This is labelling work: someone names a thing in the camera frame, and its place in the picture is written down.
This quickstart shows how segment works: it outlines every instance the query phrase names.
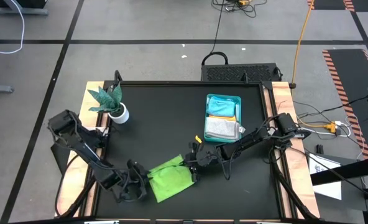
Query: black handle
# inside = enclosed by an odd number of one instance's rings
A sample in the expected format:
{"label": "black handle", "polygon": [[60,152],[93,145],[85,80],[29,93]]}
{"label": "black handle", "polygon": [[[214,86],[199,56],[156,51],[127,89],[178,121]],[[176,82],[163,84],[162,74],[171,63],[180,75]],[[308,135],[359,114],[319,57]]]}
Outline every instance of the black handle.
{"label": "black handle", "polygon": [[114,74],[114,76],[115,76],[115,79],[114,79],[114,86],[117,86],[117,85],[119,84],[119,82],[120,82],[120,81],[123,81],[123,79],[122,79],[122,76],[121,76],[121,74],[119,73],[119,71],[118,71],[118,70],[115,70],[115,74]]}
{"label": "black handle", "polygon": [[208,54],[203,60],[202,60],[202,65],[205,65],[205,61],[212,55],[220,55],[224,58],[224,60],[226,61],[224,64],[228,65],[228,57],[226,54],[222,53],[222,52],[210,52],[210,54]]}

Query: green towel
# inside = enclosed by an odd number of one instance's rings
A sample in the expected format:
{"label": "green towel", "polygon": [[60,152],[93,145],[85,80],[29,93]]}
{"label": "green towel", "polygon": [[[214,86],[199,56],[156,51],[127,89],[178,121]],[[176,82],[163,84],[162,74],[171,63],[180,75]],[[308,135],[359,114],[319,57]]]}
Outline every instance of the green towel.
{"label": "green towel", "polygon": [[194,184],[188,167],[174,166],[182,161],[182,155],[179,155],[150,170],[148,177],[152,177],[150,184],[158,203]]}

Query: orange and black striped mat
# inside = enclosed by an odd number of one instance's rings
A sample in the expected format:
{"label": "orange and black striped mat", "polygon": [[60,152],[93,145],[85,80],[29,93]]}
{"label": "orange and black striped mat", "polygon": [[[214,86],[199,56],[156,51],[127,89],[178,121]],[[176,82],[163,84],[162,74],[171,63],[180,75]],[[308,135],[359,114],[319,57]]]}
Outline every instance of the orange and black striped mat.
{"label": "orange and black striped mat", "polygon": [[[342,104],[367,96],[368,53],[365,50],[323,50],[322,54]],[[368,101],[357,101],[344,110],[358,145],[364,148],[363,156],[368,159]]]}
{"label": "orange and black striped mat", "polygon": [[314,0],[312,9],[368,12],[368,0]]}

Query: black table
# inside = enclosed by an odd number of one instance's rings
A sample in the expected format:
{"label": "black table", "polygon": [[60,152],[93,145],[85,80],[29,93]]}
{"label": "black table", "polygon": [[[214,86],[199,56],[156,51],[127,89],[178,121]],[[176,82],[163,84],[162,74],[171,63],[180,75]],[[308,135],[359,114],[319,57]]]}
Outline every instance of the black table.
{"label": "black table", "polygon": [[[112,82],[105,82],[108,87]],[[123,98],[130,113],[125,124],[110,123],[108,145],[103,157],[112,164],[128,159],[147,169],[190,151],[188,143],[203,136],[206,96],[209,93],[240,96],[242,125],[246,132],[258,128],[267,117],[262,85],[174,82],[122,83]],[[221,166],[204,174],[199,182],[157,203],[152,191],[142,202],[117,204],[111,192],[96,191],[93,215],[100,218],[146,219],[277,219],[280,192],[270,166],[263,159],[267,151],[245,151],[232,165],[226,181]]]}

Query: white paper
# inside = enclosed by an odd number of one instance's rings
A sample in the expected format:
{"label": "white paper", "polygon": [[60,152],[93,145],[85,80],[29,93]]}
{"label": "white paper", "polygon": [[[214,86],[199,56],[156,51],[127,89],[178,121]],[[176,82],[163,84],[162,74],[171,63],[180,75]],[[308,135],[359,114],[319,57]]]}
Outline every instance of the white paper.
{"label": "white paper", "polygon": [[[340,166],[340,163],[331,161],[329,159],[325,159],[325,158],[315,156],[312,154],[309,154],[309,156],[314,158],[318,162],[324,164],[326,167],[329,167],[330,169]],[[315,174],[317,172],[327,170],[327,168],[315,162],[313,159],[308,159],[308,165],[310,168],[310,174]],[[313,186],[313,188],[314,188],[315,193],[341,200],[341,182],[340,181],[329,183],[329,184],[321,184],[321,185]]]}

